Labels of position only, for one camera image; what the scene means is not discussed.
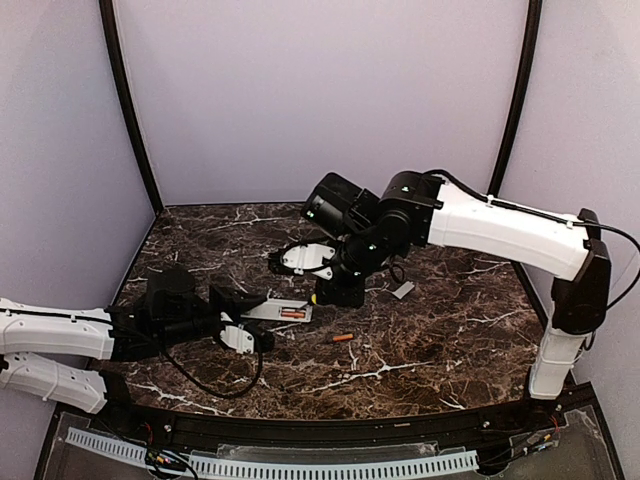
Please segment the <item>white battery cover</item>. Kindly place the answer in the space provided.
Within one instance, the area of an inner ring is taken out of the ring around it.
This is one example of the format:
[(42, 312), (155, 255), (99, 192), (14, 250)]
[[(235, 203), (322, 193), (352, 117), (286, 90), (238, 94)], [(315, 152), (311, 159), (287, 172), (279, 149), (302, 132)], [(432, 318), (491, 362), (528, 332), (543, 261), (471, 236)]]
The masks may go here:
[(398, 300), (404, 299), (409, 293), (411, 293), (415, 288), (415, 284), (410, 281), (405, 281), (402, 285), (396, 288), (392, 295)]

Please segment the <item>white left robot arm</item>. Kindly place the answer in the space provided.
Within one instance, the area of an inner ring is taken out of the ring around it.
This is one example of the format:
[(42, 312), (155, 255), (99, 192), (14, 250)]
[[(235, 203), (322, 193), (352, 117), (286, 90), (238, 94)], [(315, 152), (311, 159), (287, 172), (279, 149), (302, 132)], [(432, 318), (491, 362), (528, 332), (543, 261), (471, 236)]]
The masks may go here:
[(274, 337), (244, 320), (266, 297), (211, 286), (196, 293), (195, 277), (181, 268), (152, 274), (129, 306), (93, 310), (1, 302), (1, 385), (96, 414), (127, 403), (124, 380), (106, 371), (78, 370), (52, 360), (77, 355), (111, 362), (168, 357), (172, 346), (211, 338), (224, 349), (263, 356)]

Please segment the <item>white remote control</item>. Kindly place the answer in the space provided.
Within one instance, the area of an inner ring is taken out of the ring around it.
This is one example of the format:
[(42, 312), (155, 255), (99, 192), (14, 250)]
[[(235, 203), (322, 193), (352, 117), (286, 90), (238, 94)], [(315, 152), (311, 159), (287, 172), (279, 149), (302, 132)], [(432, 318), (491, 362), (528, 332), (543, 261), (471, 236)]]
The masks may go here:
[(306, 301), (268, 299), (243, 313), (241, 317), (263, 321), (309, 323), (312, 319), (312, 306)]

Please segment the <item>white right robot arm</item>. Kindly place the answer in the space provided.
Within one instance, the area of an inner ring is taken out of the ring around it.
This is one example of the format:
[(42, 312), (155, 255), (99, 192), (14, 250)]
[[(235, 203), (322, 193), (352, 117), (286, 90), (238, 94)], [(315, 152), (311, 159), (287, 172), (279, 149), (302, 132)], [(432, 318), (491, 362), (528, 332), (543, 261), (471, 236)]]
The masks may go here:
[(316, 300), (360, 307), (364, 281), (413, 246), (477, 251), (544, 270), (552, 282), (553, 314), (529, 374), (536, 400), (554, 400), (581, 345), (615, 305), (612, 262), (601, 235), (607, 226), (583, 209), (555, 214), (483, 195), (445, 170), (403, 171), (376, 196), (327, 174), (301, 210), (336, 241), (331, 257), (310, 267)]

